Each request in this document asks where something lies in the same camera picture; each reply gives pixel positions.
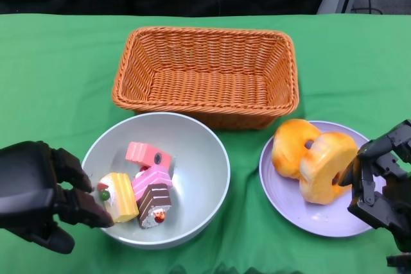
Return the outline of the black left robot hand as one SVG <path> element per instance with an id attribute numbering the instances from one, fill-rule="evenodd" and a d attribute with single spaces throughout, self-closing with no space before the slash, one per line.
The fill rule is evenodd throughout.
<path id="1" fill-rule="evenodd" d="M 76 225 L 109 228 L 111 215 L 92 196 L 77 157 L 42 141 L 1 149 L 1 228 L 53 252 L 69 254 L 75 241 L 53 216 Z"/>

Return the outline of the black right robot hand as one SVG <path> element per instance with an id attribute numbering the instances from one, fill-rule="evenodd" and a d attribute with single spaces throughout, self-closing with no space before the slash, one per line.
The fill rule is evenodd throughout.
<path id="1" fill-rule="evenodd" d="M 347 210 L 369 226 L 391 232 L 398 249 L 410 252 L 410 120 L 366 142 L 338 181 L 352 186 Z"/>

